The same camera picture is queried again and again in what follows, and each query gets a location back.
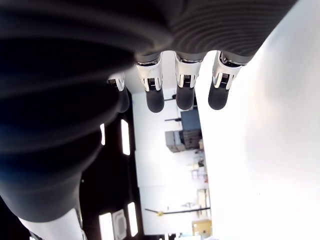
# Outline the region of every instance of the black fingertip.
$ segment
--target black fingertip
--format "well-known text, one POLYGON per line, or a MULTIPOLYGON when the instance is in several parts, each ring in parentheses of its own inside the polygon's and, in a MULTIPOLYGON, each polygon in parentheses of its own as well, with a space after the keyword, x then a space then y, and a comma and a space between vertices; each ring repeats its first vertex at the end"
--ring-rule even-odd
POLYGON ((121 107, 118 112, 124 113, 128 110, 130 106, 129 95, 128 95, 128 90, 126 86, 124 87, 123 91, 119 92, 119 100, 121 102, 121 107))
POLYGON ((228 100, 229 90, 225 88, 215 88, 213 82, 211 82, 210 92, 208 96, 208 103, 214 110, 221 110, 225 107, 228 100))
POLYGON ((157 90, 146 91, 146 104, 153 113, 160 113, 165 106, 164 92, 162 88, 157 90))
POLYGON ((195 88, 176 86, 176 104, 182 110, 188 110, 194 105, 195 88))

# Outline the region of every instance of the ceiling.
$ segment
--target ceiling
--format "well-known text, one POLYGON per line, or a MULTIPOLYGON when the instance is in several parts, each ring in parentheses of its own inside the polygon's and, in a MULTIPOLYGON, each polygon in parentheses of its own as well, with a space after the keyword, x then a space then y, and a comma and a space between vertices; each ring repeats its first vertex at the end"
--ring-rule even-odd
MULTIPOLYGON (((142 85, 136 66, 131 67, 125 74, 125 85, 132 94, 143 93, 145 91, 142 85)), ((175 52, 164 51, 162 54, 162 75, 163 89, 171 89, 177 87, 176 68, 175 68, 175 52)))

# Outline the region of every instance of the ceiling light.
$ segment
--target ceiling light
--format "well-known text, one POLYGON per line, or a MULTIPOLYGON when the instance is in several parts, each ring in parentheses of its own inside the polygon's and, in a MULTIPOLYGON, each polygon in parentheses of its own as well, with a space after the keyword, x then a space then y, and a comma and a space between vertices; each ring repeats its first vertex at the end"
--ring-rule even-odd
POLYGON ((101 134, 102 134, 101 144, 105 145, 106 144, 106 137, 105 137, 105 124, 104 123, 102 123, 100 125, 100 129, 101 129, 101 134))
POLYGON ((123 119, 121 120, 121 133, 122 133, 122 152, 125 155, 130 155, 129 125, 123 119))
POLYGON ((111 213, 106 213, 99 216, 101 240, 114 240, 114 229, 112 226, 111 213))
POLYGON ((131 236, 133 237, 138 233, 136 206, 134 202, 131 202, 128 204, 128 212, 129 212, 131 236))

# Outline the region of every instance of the robotic hand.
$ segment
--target robotic hand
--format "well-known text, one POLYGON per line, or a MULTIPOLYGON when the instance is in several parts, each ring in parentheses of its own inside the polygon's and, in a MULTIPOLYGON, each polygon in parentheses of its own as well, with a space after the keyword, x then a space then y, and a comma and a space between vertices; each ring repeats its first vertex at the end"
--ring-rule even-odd
POLYGON ((201 62, 217 50, 208 102, 222 109, 239 70, 295 2, 1 1, 3 201, 39 238, 83 240, 81 175, 102 148, 100 125, 128 109, 121 72, 135 62, 158 113, 161 52, 176 52, 176 100, 188 109, 201 62))

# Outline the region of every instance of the wall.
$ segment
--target wall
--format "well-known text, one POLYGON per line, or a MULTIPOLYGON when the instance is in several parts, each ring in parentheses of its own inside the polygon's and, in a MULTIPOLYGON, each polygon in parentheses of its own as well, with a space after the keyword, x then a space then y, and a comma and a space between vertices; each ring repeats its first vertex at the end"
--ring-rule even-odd
POLYGON ((215 53, 202 64, 195 91, 215 239, 320 239, 319 11, 319 1, 297 3, 220 111, 207 102, 215 53))
MULTIPOLYGON (((164 89, 164 99, 171 98, 175 92, 175 88, 164 89)), ((192 180, 187 168, 188 164, 194 162, 194 151, 172 153, 166 146, 165 131, 182 130, 180 122, 165 121, 179 117, 176 101, 166 101, 160 113, 152 113, 148 109, 144 92, 133 94, 132 101, 136 172, 144 234, 192 233, 191 221, 195 213, 159 217, 143 210, 179 211, 181 205, 196 202, 197 189, 204 185, 192 180)))

